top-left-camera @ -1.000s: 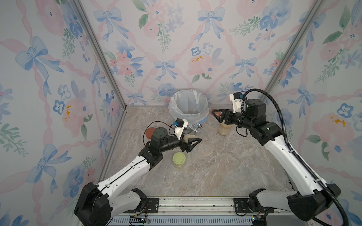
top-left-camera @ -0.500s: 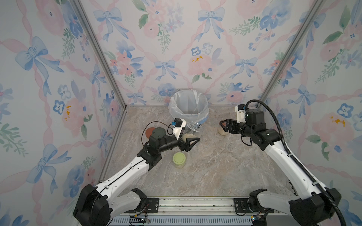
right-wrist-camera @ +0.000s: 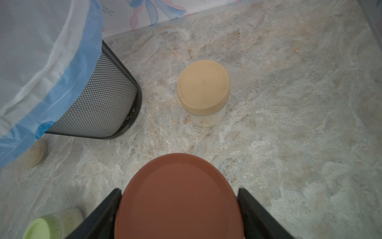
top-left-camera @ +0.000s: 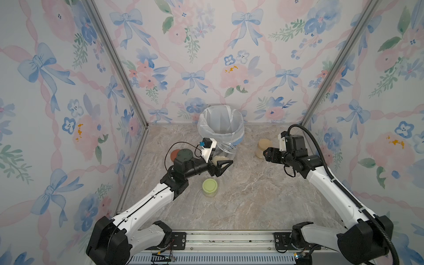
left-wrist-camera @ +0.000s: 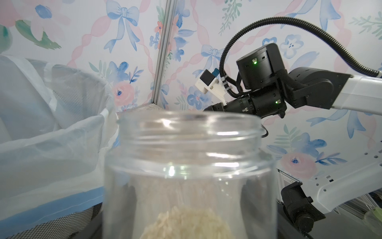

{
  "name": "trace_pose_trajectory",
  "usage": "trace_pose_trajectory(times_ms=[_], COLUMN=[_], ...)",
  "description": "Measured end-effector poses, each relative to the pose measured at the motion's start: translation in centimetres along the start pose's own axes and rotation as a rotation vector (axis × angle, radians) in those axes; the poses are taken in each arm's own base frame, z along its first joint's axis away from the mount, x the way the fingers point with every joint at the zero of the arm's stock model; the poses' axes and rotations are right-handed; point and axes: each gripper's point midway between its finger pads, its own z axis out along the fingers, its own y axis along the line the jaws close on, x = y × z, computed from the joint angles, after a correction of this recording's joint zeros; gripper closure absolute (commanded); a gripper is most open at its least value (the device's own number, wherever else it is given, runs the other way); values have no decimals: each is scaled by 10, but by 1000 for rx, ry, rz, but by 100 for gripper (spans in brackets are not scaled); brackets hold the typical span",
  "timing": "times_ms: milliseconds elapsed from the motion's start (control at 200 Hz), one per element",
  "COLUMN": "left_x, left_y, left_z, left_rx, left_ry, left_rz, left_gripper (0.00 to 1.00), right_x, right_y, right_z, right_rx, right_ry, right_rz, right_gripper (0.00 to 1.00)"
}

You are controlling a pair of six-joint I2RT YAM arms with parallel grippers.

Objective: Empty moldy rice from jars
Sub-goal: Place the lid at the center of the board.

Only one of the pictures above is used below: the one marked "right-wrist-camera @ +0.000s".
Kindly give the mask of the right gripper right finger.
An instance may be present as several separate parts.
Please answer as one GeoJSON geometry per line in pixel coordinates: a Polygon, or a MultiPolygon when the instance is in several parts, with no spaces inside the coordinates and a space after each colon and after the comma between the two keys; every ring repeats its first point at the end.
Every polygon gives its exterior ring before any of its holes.
{"type": "Polygon", "coordinates": [[[240,188],[237,195],[247,239],[294,239],[294,237],[249,193],[240,188]]]}

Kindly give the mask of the red jar lid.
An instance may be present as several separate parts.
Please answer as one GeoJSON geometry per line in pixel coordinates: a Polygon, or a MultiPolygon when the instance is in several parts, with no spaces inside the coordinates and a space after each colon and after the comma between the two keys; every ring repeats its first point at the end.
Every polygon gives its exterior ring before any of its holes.
{"type": "Polygon", "coordinates": [[[117,211],[116,239],[242,239],[237,198],[209,162],[185,153],[160,156],[128,183],[117,211]]]}

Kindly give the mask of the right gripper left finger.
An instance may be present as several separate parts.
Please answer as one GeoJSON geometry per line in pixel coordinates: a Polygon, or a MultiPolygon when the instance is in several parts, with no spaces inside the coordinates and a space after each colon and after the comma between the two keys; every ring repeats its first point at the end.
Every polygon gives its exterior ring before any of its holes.
{"type": "Polygon", "coordinates": [[[115,188],[99,206],[66,238],[67,239],[113,239],[114,225],[121,190],[115,188]]]}

